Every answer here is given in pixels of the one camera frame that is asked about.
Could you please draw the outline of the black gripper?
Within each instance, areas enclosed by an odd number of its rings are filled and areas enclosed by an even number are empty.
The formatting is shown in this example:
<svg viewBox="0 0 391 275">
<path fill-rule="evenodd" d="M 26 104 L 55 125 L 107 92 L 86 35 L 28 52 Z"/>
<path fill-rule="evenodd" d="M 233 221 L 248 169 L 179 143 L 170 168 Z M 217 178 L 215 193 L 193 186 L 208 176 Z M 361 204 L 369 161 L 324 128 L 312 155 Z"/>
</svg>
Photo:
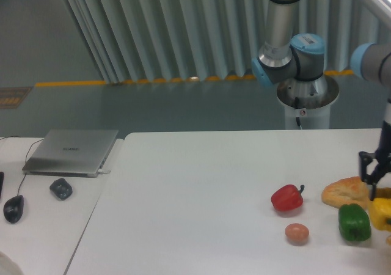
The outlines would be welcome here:
<svg viewBox="0 0 391 275">
<path fill-rule="evenodd" d="M 390 172 L 390 146 L 390 124 L 384 120 L 378 149 L 373 153 L 359 152 L 359 175 L 368 186 L 369 200 L 375 199 L 378 182 L 386 172 Z M 377 161 L 377 165 L 369 174 L 367 168 L 373 161 Z"/>
</svg>

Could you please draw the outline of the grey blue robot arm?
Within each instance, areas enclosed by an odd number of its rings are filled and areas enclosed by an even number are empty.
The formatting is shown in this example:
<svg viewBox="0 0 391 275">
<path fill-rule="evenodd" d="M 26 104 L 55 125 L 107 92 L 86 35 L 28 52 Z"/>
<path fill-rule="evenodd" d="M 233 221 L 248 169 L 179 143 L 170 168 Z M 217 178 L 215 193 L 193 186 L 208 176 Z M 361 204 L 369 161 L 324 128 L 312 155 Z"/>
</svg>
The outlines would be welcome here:
<svg viewBox="0 0 391 275">
<path fill-rule="evenodd" d="M 323 74 L 325 44 L 315 34 L 293 36 L 294 15 L 300 0 L 268 0 L 265 42 L 252 59 L 252 71 L 264 86 L 279 84 L 277 97 L 285 106 L 288 129 L 302 129 L 302 119 L 314 117 L 313 128 L 328 128 L 321 120 L 322 109 L 338 96 L 335 81 Z M 390 29 L 390 0 L 361 0 Z M 366 43 L 357 47 L 350 59 L 354 74 L 366 81 L 378 83 L 390 92 L 390 43 Z M 368 165 L 376 160 L 374 171 Z M 390 173 L 390 94 L 382 122 L 379 145 L 374 153 L 359 153 L 359 175 L 368 185 L 369 199 L 374 201 L 380 179 Z"/>
</svg>

